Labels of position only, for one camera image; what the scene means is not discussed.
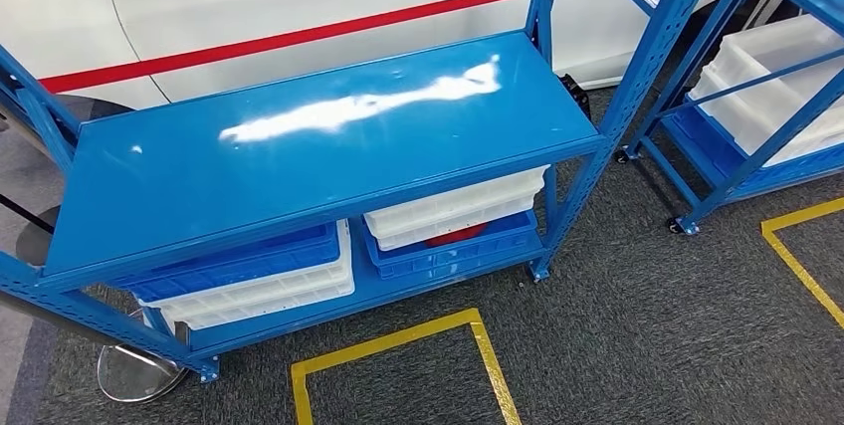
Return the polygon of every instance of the car door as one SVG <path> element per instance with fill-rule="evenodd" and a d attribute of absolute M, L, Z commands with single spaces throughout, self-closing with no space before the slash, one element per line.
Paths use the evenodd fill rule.
<path fill-rule="evenodd" d="M 0 43 L 39 79 L 137 61 L 111 0 L 0 0 Z M 133 108 L 160 105 L 149 77 L 67 92 Z"/>
<path fill-rule="evenodd" d="M 304 31 L 434 0 L 114 0 L 143 59 Z M 436 45 L 432 18 L 154 75 L 171 101 Z"/>
<path fill-rule="evenodd" d="M 518 29 L 528 2 L 503 0 L 446 14 L 439 28 L 452 40 Z M 554 70 L 587 86 L 605 80 L 601 61 L 633 51 L 647 23 L 629 0 L 554 0 L 551 16 Z"/>

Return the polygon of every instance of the white plastic crate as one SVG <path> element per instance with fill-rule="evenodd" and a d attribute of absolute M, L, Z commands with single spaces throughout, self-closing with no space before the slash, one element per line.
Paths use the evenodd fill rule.
<path fill-rule="evenodd" d="M 842 47 L 844 40 L 808 15 L 728 35 L 715 59 L 704 67 L 690 97 L 699 99 Z M 753 154 L 842 68 L 844 58 L 834 59 L 706 102 L 701 108 L 744 152 Z M 842 106 L 844 101 L 839 100 L 765 166 L 844 141 Z"/>
<path fill-rule="evenodd" d="M 390 251 L 533 207 L 548 165 L 363 215 L 378 249 Z"/>
<path fill-rule="evenodd" d="M 142 306 L 161 308 L 168 322 L 196 330 L 327 301 L 354 292 L 348 223 L 337 222 L 340 256 L 331 263 L 185 294 Z"/>

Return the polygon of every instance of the stand base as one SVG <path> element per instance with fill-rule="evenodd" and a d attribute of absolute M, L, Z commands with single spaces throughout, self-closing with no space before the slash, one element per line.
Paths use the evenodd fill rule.
<path fill-rule="evenodd" d="M 143 317 L 141 310 L 131 315 Z M 155 400 L 174 389 L 188 370 L 128 345 L 106 345 L 97 361 L 97 382 L 106 397 L 115 402 L 142 403 Z"/>

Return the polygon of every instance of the caster wheel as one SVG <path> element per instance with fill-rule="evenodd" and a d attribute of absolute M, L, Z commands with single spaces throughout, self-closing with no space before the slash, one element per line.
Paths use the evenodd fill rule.
<path fill-rule="evenodd" d="M 684 233 L 683 228 L 681 228 L 680 225 L 677 224 L 677 218 L 668 218 L 668 221 L 665 222 L 665 225 L 666 227 L 668 227 L 668 230 L 674 234 Z"/>
<path fill-rule="evenodd" d="M 625 151 L 623 149 L 619 149 L 618 151 L 615 152 L 615 154 L 612 155 L 612 159 L 616 163 L 624 164 L 624 163 L 630 161 L 630 156 L 627 156 L 627 151 Z"/>

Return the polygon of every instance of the yellow floor marking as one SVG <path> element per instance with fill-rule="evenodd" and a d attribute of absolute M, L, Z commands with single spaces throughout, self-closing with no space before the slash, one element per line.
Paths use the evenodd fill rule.
<path fill-rule="evenodd" d="M 791 268 L 794 275 L 796 275 L 800 282 L 803 283 L 803 286 L 812 293 L 815 299 L 817 299 L 818 302 L 829 311 L 829 313 L 835 318 L 835 321 L 838 322 L 838 325 L 844 328 L 844 313 L 841 312 L 838 305 L 832 301 L 832 298 L 830 298 L 829 295 L 826 294 L 826 291 L 817 284 L 817 281 L 815 281 L 809 272 L 806 271 L 806 268 L 804 268 L 800 262 L 797 261 L 794 255 L 788 251 L 785 245 L 782 244 L 782 241 L 773 234 L 779 229 L 835 213 L 837 211 L 841 211 L 842 209 L 844 209 L 844 198 L 838 198 L 806 209 L 794 211 L 793 213 L 788 213 L 783 216 L 779 216 L 778 218 L 762 221 L 761 229 L 762 237 L 765 238 L 768 244 L 770 244 L 776 254 L 778 254 L 779 257 L 782 258 L 782 261 Z"/>
<path fill-rule="evenodd" d="M 487 329 L 481 321 L 481 314 L 474 308 L 466 309 L 465 311 L 443 318 L 433 319 L 383 337 L 294 363 L 291 366 L 291 377 L 293 379 L 293 397 L 296 403 L 297 421 L 300 425 L 312 425 L 314 423 L 314 418 L 311 415 L 311 400 L 308 397 L 308 388 L 305 381 L 307 374 L 357 360 L 373 353 L 382 352 L 389 348 L 466 324 L 472 328 L 472 334 L 475 336 L 475 342 L 478 344 L 481 358 L 484 361 L 484 366 L 487 368 L 487 374 L 490 376 L 490 381 L 496 392 L 496 398 L 502 409 L 505 422 L 507 425 L 521 425 L 522 421 L 516 410 L 516 404 L 510 396 L 510 390 L 507 388 L 507 383 L 504 380 L 504 374 L 499 366 L 496 353 L 493 351 L 490 336 L 487 334 Z"/>

